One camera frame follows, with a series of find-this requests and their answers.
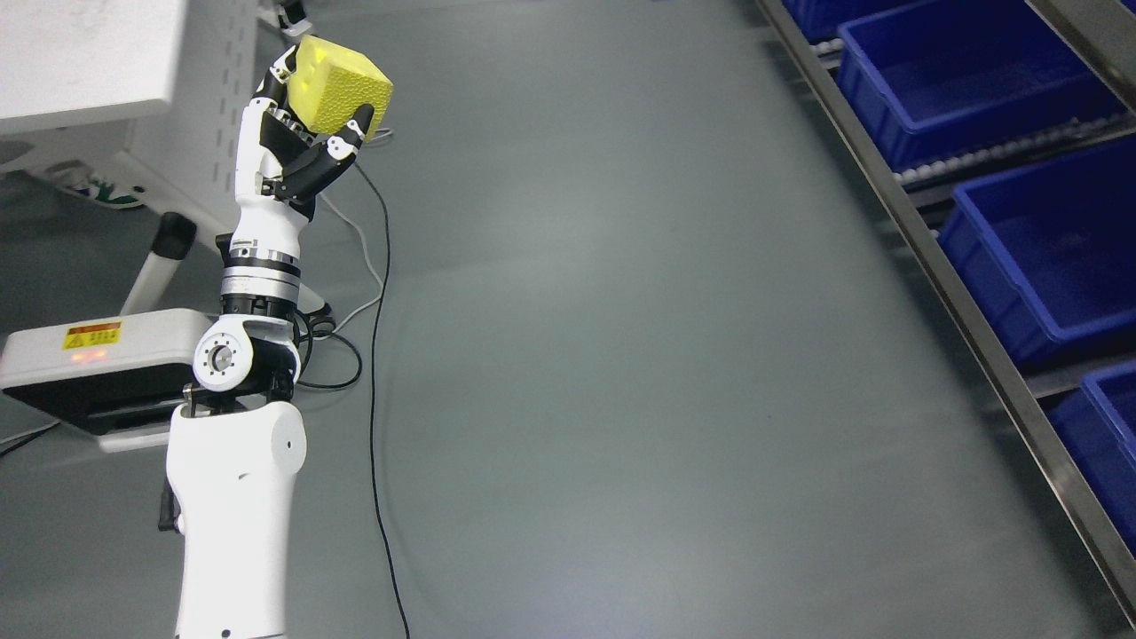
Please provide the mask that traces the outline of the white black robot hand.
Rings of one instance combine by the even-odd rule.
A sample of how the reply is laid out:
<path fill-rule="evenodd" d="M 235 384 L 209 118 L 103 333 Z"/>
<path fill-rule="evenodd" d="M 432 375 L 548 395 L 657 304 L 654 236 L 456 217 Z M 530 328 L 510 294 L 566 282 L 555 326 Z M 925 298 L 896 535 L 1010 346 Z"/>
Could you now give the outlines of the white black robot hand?
<path fill-rule="evenodd" d="M 361 103 L 328 138 L 279 121 L 276 110 L 287 103 L 296 49 L 289 47 L 269 65 L 241 114 L 233 174 L 239 225 L 219 246 L 227 264 L 240 258 L 299 263 L 300 236 L 315 207 L 289 201 L 310 201 L 332 185 L 356 161 L 375 118 L 375 107 Z"/>

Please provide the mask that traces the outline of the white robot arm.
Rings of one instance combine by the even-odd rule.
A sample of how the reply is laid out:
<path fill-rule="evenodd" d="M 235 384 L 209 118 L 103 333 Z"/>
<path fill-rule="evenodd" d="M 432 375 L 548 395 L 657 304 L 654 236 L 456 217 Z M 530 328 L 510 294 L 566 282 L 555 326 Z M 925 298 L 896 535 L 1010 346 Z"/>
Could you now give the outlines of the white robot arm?
<path fill-rule="evenodd" d="M 292 398 L 300 235 L 357 159 L 392 82 L 312 34 L 269 65 L 241 114 L 239 223 L 216 238 L 222 308 L 173 412 L 159 526 L 183 537 L 176 638 L 284 638 L 289 512 L 307 457 Z"/>

